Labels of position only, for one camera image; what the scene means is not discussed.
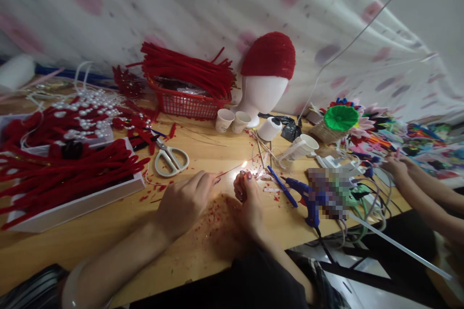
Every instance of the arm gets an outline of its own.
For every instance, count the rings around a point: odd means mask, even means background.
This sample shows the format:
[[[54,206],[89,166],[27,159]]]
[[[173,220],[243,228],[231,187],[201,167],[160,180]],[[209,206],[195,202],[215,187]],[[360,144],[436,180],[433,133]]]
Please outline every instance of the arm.
[[[200,171],[190,180],[170,185],[153,219],[86,264],[75,284],[65,285],[63,308],[102,308],[195,224],[208,203],[216,176]]]
[[[463,243],[464,221],[449,215],[446,211],[426,195],[407,173],[406,164],[387,157],[383,166],[390,171],[406,201],[420,214],[424,222],[444,237]]]
[[[245,230],[255,242],[267,251],[280,265],[285,268],[303,287],[306,301],[314,302],[314,288],[308,278],[290,259],[285,251],[277,244],[267,231],[262,220],[262,205],[259,197],[259,187],[256,180],[248,171],[239,174],[234,183],[235,196],[243,203],[242,223]]]
[[[413,160],[402,157],[400,161],[406,164],[409,176],[425,194],[434,201],[464,214],[464,196],[454,192],[439,179],[427,174]]]

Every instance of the black plastic bag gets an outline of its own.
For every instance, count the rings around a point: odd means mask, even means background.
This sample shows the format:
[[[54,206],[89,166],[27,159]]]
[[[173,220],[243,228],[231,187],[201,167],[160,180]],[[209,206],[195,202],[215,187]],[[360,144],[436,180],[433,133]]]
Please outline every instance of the black plastic bag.
[[[282,129],[282,134],[280,134],[280,136],[290,142],[293,142],[301,135],[301,120],[299,124],[296,125],[295,120],[288,116],[274,116],[269,113],[259,113],[258,116],[261,118],[274,117],[282,122],[282,124],[285,125],[285,128]]]

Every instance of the paper cup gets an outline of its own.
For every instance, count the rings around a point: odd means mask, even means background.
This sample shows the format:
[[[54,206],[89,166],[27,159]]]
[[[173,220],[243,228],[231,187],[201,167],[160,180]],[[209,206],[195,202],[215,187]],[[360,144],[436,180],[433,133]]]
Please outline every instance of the paper cup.
[[[219,133],[224,133],[235,119],[235,115],[232,111],[227,109],[220,109],[217,111],[217,114],[216,130]]]
[[[285,152],[280,155],[277,159],[279,161],[286,159],[288,161],[294,161],[305,155],[315,156],[319,144],[309,135],[302,134],[297,137],[293,143],[285,150]]]
[[[250,122],[251,117],[248,113],[237,111],[235,113],[235,121],[232,123],[232,131],[236,134],[240,134]]]

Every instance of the fabric backdrop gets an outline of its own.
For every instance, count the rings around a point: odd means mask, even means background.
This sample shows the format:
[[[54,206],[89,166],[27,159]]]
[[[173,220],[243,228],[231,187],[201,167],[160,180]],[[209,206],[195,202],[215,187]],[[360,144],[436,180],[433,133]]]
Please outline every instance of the fabric backdrop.
[[[0,54],[24,51],[67,68],[92,60],[95,72],[111,76],[111,66],[143,59],[143,41],[206,60],[224,46],[222,57],[239,71],[257,37],[280,31],[291,38],[297,65],[275,110],[298,114],[321,66],[381,7],[378,0],[0,0]],[[386,9],[323,71],[311,102],[359,97],[405,121],[462,110],[462,77],[450,76],[439,56],[423,61],[428,54]],[[233,101],[240,97],[235,90]]]

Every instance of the white box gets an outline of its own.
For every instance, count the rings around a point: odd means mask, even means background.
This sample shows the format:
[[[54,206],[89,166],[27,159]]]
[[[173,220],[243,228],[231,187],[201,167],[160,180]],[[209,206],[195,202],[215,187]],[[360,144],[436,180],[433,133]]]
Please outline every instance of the white box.
[[[129,139],[124,138],[124,140],[126,141],[126,148],[131,150],[132,155],[134,155]],[[112,143],[112,141],[106,142],[105,144],[94,144],[90,145],[90,148],[101,147],[102,145],[108,145],[110,143]],[[46,155],[47,153],[48,150],[43,149],[43,152],[37,155]],[[31,233],[44,232],[50,228],[68,222],[76,217],[94,211],[102,206],[113,203],[114,201],[127,197],[143,189],[145,189],[145,182],[142,177],[142,173],[138,172],[133,176],[132,180],[41,212],[40,214],[35,215],[8,230]],[[22,196],[23,194],[13,196],[11,202],[13,203],[16,199],[19,199]],[[24,215],[23,211],[13,211],[8,215],[7,222],[10,222],[22,215]]]
[[[0,135],[2,134],[6,126],[10,124],[12,120],[15,120],[15,119],[24,120],[30,116],[32,116],[31,113],[0,116]],[[86,140],[82,140],[81,142],[86,142],[90,145],[102,144],[105,142],[112,142],[114,140],[114,137],[113,137],[113,130],[111,129],[111,126],[108,126],[102,130],[105,134],[109,134],[109,135],[103,138],[86,139]],[[45,153],[48,153],[48,146],[49,145],[29,147],[29,148],[25,148],[24,151],[32,153],[33,155],[34,154],[37,155],[41,153],[43,150],[46,151]]]

